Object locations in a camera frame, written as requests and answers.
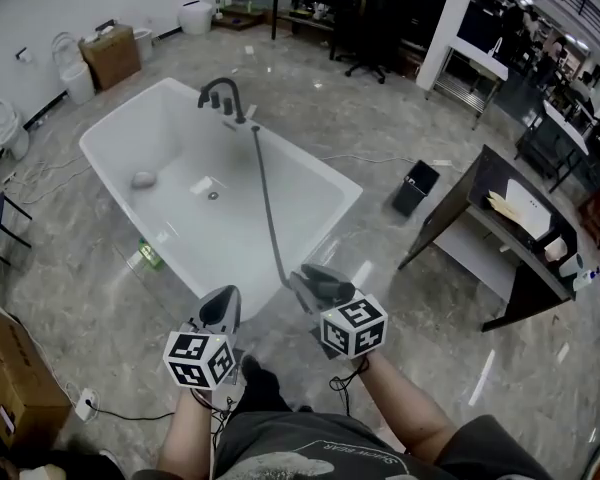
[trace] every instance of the power strip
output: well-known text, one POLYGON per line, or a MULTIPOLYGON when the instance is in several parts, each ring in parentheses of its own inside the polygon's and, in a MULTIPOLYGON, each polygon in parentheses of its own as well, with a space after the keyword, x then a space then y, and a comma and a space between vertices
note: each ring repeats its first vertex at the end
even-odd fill
POLYGON ((96 417, 97 412, 93 407, 98 407, 97 404, 98 396, 93 389, 85 388, 82 390, 82 395, 80 395, 80 400, 75 407, 75 412, 82 421, 91 421, 96 417), (87 405, 87 401, 93 406, 89 407, 87 405))

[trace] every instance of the person's arm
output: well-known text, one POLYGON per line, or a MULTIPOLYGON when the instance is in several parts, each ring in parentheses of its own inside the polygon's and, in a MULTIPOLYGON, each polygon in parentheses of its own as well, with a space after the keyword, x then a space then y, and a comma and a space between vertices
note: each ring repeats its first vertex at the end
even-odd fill
POLYGON ((456 432, 433 399, 405 379, 378 351, 367 355, 369 369, 360 374, 389 428, 405 448, 434 463, 456 432))
POLYGON ((182 390, 160 451, 157 469, 177 475, 182 480, 209 478, 210 431, 211 411, 203 407, 189 390, 182 390))

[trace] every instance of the black office chair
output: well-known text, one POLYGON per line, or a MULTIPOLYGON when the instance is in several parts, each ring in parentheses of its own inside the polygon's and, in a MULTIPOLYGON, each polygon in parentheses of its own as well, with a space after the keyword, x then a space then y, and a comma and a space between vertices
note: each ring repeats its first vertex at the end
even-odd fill
POLYGON ((402 0, 366 0, 354 41, 353 55, 338 55, 336 60, 354 60, 357 63, 345 72, 346 76, 361 67, 375 71, 378 83, 385 82, 380 66, 391 65, 400 41, 400 11, 402 0))

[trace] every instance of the shoe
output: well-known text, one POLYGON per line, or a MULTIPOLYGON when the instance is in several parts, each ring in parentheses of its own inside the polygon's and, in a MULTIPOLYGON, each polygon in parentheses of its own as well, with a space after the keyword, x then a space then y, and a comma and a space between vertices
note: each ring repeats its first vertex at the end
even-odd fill
POLYGON ((249 379, 253 377, 253 374, 262 370, 262 367, 255 357, 253 357, 251 354, 247 354, 244 356, 244 359, 242 359, 242 365, 240 369, 242 371, 244 380, 247 381, 248 384, 249 379))

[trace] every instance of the cardboard box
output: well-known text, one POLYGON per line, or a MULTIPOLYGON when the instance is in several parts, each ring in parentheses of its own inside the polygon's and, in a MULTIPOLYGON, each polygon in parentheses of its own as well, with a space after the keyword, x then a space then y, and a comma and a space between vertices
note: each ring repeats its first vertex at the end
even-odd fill
POLYGON ((0 439, 6 448, 50 448, 70 411, 27 331, 0 313, 0 439))
POLYGON ((133 28, 127 25, 115 25, 113 30, 92 43, 81 39, 78 46, 96 85, 103 91, 140 71, 133 28))

